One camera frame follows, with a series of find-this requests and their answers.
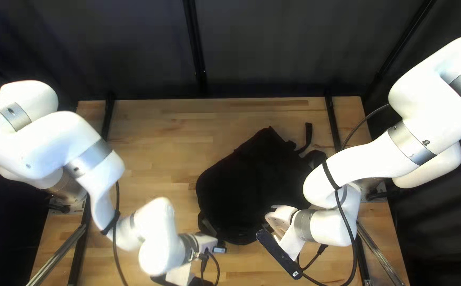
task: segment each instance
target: black backdrop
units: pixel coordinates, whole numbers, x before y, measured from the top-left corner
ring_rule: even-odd
[[[0,0],[0,83],[45,81],[59,94],[60,108],[71,110],[78,100],[109,93],[152,99],[326,92],[362,95],[369,113],[387,101],[404,72],[461,36],[461,1],[432,1],[370,89],[428,2]],[[202,65],[193,56],[186,3],[196,6],[191,16],[198,23]],[[393,111],[379,114],[369,122],[372,136],[398,120]],[[0,284],[28,280],[45,218],[43,197],[0,177],[0,259],[15,257]],[[412,285],[461,282],[461,167],[416,190],[400,190],[390,204]],[[11,234],[22,238],[11,240]]]

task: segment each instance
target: wooden tabletop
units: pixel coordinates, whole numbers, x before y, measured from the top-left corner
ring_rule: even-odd
[[[361,100],[359,97],[334,97],[333,101],[340,138],[344,139],[364,117]],[[103,109],[103,101],[80,101],[77,113],[96,130],[101,130]],[[314,129],[312,144],[305,153],[319,149],[328,156],[334,154],[322,97],[116,101],[108,142],[126,165],[119,180],[120,211],[126,216],[153,198],[165,196],[176,210],[178,232],[196,232],[199,207],[195,182],[198,176],[264,127],[272,126],[284,140],[303,146],[305,122],[313,123]],[[364,124],[349,146],[370,140]],[[114,199],[114,190],[110,195]],[[80,219],[81,215],[47,217],[32,275],[79,226]],[[361,204],[359,221],[408,284],[388,204]],[[302,265],[315,255],[318,246],[318,243],[305,244]],[[366,245],[364,249],[374,286],[391,285]],[[221,268],[219,285],[313,285],[306,279],[290,278],[258,242],[228,245],[228,253],[216,257]],[[73,249],[43,285],[65,286],[72,259]],[[139,269],[137,251],[120,250],[119,260],[129,285],[156,285]],[[351,247],[330,246],[306,273],[320,282],[340,285],[348,278],[351,267]],[[199,276],[199,269],[199,264],[195,264],[192,272]],[[215,280],[216,268],[212,262],[208,263],[204,278]],[[111,242],[94,224],[89,226],[79,285],[121,285]],[[361,285],[358,270],[351,285]]]

